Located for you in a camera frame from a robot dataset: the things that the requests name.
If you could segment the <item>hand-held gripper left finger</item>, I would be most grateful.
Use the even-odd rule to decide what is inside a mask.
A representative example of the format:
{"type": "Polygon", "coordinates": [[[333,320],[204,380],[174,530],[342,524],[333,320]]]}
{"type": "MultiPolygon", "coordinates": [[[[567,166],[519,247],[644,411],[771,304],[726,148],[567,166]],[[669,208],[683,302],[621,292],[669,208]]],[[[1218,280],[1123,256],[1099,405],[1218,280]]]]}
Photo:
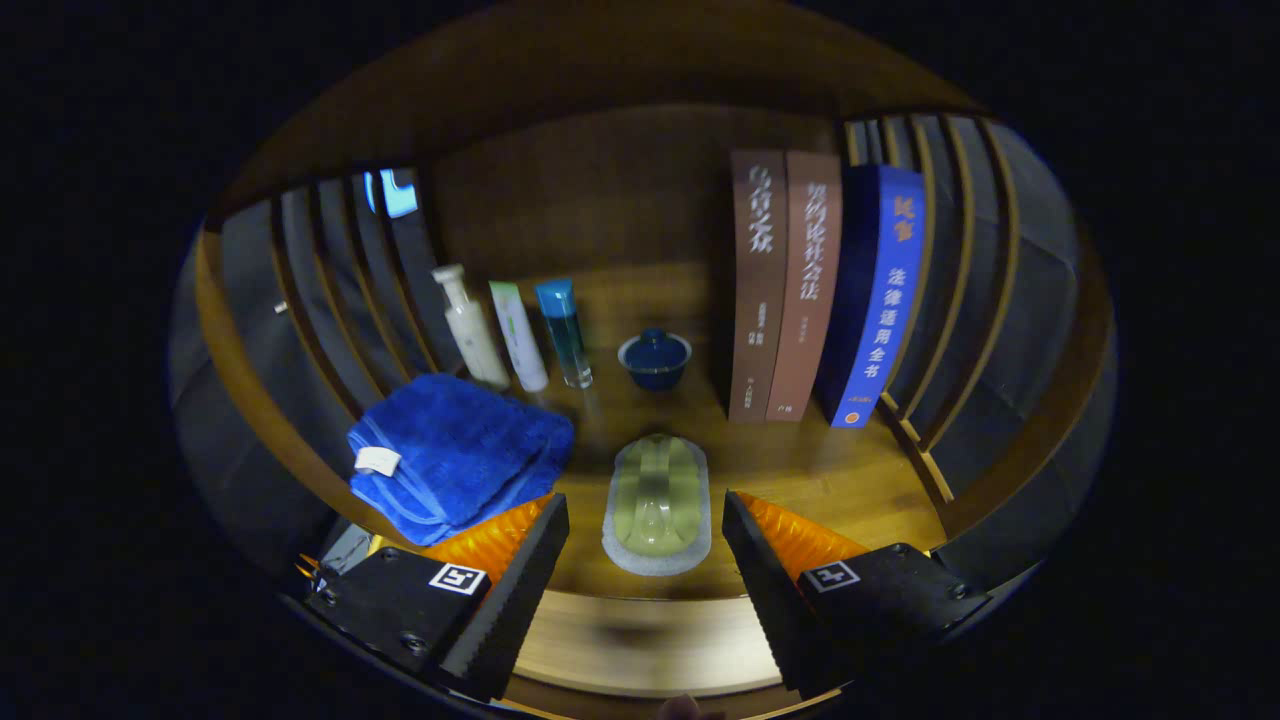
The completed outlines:
{"type": "Polygon", "coordinates": [[[385,546],[343,573],[319,571],[303,609],[417,682],[499,700],[568,532],[566,497],[545,495],[436,547],[385,546]]]}

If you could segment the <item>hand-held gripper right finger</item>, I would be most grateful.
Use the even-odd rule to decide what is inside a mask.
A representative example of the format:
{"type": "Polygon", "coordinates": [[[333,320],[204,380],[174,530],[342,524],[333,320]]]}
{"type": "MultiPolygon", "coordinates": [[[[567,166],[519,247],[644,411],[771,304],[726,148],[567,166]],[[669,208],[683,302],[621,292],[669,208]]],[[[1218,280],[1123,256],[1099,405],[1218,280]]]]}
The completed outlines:
{"type": "Polygon", "coordinates": [[[915,667],[993,600],[911,544],[870,550],[740,491],[722,532],[783,685],[804,698],[915,667]]]}

